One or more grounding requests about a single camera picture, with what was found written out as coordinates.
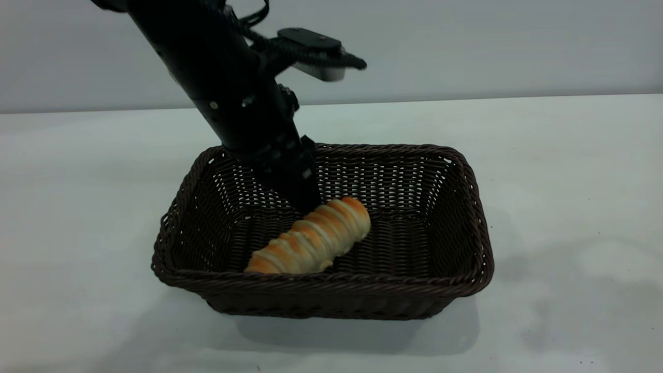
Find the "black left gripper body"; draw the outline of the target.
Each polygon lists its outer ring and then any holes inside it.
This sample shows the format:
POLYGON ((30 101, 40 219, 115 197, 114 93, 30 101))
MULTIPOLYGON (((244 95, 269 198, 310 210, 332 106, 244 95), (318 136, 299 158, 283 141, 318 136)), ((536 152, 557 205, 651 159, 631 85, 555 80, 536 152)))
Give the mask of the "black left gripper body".
POLYGON ((311 146, 294 124, 296 95, 275 81, 284 69, 279 62, 187 62, 179 83, 234 158, 254 168, 297 168, 311 146))

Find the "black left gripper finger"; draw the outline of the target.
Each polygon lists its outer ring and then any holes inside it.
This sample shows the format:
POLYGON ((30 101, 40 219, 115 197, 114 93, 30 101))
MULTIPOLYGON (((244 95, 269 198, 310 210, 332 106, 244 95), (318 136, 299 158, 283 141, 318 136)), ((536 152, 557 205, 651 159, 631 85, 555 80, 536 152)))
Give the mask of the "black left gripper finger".
POLYGON ((300 214, 308 214, 321 205, 316 175, 305 182, 301 179, 301 153, 278 159, 261 159, 251 163, 255 178, 284 198, 300 214))
POLYGON ((313 179, 316 172, 316 144, 310 137, 301 137, 301 179, 305 182, 313 179))

